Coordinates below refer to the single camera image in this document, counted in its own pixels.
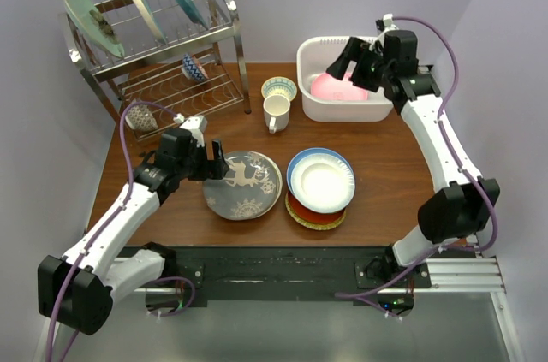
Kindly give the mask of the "grey reindeer plate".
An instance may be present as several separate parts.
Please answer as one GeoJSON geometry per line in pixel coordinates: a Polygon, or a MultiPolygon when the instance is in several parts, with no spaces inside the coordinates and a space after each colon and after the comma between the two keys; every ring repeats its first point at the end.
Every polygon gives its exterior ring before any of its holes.
{"type": "Polygon", "coordinates": [[[229,166],[220,180],[203,182],[207,206],[230,221],[257,218],[277,194],[277,174],[272,159],[257,151],[233,151],[225,155],[229,166]]]}

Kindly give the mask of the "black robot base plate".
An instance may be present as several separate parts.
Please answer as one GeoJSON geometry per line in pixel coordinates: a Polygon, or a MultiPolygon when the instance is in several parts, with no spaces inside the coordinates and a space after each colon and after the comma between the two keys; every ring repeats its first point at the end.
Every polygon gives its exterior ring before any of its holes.
{"type": "Polygon", "coordinates": [[[181,301],[205,307],[215,300],[335,301],[387,285],[409,298],[429,288],[424,264],[406,271],[384,246],[175,246],[173,276],[190,280],[148,283],[146,307],[172,311],[181,301]]]}

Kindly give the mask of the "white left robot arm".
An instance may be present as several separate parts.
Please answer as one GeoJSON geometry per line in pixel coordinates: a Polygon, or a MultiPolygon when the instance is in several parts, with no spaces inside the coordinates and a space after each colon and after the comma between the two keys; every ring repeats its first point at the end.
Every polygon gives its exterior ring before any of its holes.
{"type": "Polygon", "coordinates": [[[117,200],[91,231],[60,258],[38,267],[39,313],[85,335],[95,334],[113,305],[154,282],[168,287],[177,277],[176,254],[157,243],[129,261],[114,261],[129,238],[180,186],[181,181],[222,180],[229,171],[220,140],[208,150],[199,129],[170,128],[156,151],[133,170],[117,200]]]}

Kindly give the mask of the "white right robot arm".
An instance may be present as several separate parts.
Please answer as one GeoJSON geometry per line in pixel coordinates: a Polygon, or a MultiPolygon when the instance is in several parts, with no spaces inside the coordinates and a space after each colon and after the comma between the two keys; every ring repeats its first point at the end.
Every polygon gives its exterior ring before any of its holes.
{"type": "Polygon", "coordinates": [[[367,266],[393,288],[407,282],[412,270],[434,253],[493,223],[500,194],[497,181],[486,179],[466,159],[437,83],[420,72],[417,47],[415,33],[408,30],[386,31],[373,41],[351,37],[326,69],[338,80],[350,72],[359,88],[384,91],[414,135],[432,178],[434,194],[419,208],[417,225],[367,266]]]}

